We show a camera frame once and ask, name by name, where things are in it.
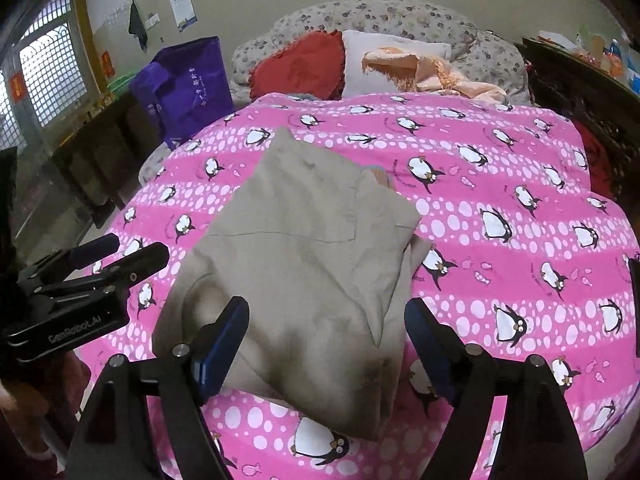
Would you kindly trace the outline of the pink penguin blanket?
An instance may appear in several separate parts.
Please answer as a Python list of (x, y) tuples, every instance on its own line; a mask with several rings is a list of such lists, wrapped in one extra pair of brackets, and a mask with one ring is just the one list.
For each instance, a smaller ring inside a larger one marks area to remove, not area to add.
[(639, 245), (620, 207), (591, 189), (577, 129), (551, 110), (434, 94), (271, 93), (177, 148), (112, 224), (121, 255), (159, 240), (170, 259), (132, 293), (130, 323), (81, 348), (93, 374), (114, 353), (149, 359), (184, 257), (279, 127), (387, 172), (432, 243), (413, 293), (494, 356), (543, 356), (584, 448), (634, 418)]

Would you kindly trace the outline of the barred window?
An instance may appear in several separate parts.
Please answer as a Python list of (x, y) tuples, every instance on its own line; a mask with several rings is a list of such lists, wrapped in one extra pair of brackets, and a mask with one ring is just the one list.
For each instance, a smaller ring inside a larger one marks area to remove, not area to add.
[(27, 148), (85, 101), (73, 0), (49, 0), (1, 63), (1, 146)]

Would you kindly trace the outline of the purple tote bag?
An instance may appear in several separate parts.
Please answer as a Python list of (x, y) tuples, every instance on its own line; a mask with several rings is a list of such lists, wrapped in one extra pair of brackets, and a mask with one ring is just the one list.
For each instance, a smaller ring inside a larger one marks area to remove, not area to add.
[(234, 112), (218, 37), (163, 48), (129, 84), (172, 150)]

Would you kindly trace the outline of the red cushion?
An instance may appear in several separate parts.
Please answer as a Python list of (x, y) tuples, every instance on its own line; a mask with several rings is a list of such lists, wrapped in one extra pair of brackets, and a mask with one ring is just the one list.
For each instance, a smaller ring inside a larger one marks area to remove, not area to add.
[(338, 100), (345, 84), (344, 68), (342, 33), (308, 32), (255, 66), (250, 73), (250, 99), (277, 92)]

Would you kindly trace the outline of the white pillow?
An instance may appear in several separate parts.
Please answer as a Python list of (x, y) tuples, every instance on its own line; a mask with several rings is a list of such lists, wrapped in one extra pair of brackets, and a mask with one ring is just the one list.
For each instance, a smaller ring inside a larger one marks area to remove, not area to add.
[(450, 44), (373, 32), (342, 32), (345, 49), (342, 98), (370, 93), (421, 91), (434, 77), (435, 62), (448, 63)]

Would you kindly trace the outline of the dark wooden side cabinet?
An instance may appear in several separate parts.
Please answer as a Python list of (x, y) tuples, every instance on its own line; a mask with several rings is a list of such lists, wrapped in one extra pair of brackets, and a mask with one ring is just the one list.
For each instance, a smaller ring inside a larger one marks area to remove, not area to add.
[(575, 119), (596, 137), (612, 168), (612, 192), (624, 209), (639, 205), (639, 97), (581, 58), (523, 39), (533, 101)]

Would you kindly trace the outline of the peach fringed cloth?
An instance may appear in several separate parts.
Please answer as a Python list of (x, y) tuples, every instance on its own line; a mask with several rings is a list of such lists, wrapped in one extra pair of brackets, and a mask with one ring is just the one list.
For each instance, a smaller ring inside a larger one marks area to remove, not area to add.
[(508, 100), (500, 87), (469, 79), (439, 56), (382, 47), (363, 55), (361, 68), (363, 73), (385, 76), (401, 92), (463, 96), (490, 104), (506, 104)]

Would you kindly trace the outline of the dark cloth on wall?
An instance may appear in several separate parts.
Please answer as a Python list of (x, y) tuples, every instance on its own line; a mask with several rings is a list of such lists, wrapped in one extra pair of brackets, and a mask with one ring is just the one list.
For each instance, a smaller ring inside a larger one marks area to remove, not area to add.
[(142, 52), (148, 50), (148, 34), (146, 33), (144, 21), (142, 20), (139, 9), (134, 1), (131, 1), (129, 8), (128, 34), (138, 40)]

